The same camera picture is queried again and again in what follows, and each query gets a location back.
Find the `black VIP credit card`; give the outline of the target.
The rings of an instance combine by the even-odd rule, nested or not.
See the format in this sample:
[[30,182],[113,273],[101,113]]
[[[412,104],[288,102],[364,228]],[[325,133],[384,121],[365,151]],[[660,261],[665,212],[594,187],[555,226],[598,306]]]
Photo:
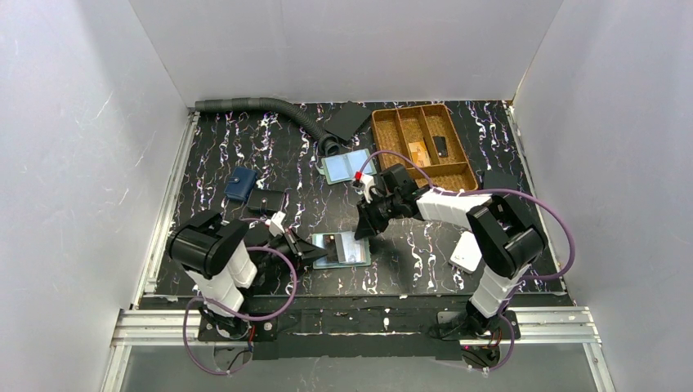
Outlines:
[[323,244],[327,252],[326,261],[329,264],[346,264],[348,262],[342,233],[325,234]]

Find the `mint green card holder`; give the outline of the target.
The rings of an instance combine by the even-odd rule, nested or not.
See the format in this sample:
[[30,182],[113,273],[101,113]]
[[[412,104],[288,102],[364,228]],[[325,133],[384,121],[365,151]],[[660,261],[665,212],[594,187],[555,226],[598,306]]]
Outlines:
[[327,252],[313,262],[314,270],[355,268],[372,264],[369,240],[356,240],[354,232],[313,234],[311,241]]

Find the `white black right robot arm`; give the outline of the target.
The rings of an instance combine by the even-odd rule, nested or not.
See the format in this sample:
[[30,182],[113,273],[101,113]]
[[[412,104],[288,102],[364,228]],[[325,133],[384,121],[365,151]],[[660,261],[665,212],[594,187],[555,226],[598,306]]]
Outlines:
[[499,318],[503,303],[529,265],[548,245],[543,230],[524,213],[509,189],[500,194],[446,194],[417,185],[396,164],[375,176],[358,171],[353,185],[361,192],[355,239],[384,232],[394,219],[441,221],[471,232],[485,268],[460,323],[481,332]]

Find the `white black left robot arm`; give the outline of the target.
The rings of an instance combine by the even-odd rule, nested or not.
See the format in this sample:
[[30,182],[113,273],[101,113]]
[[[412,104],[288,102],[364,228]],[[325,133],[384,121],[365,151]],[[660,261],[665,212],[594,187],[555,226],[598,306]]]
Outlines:
[[166,253],[194,280],[199,297],[193,302],[210,325],[232,334],[245,323],[277,318],[292,304],[295,292],[267,315],[241,313],[245,297],[277,265],[287,266],[296,282],[300,267],[327,256],[325,249],[284,226],[284,218],[276,212],[266,219],[224,221],[220,212],[207,210],[169,235]]

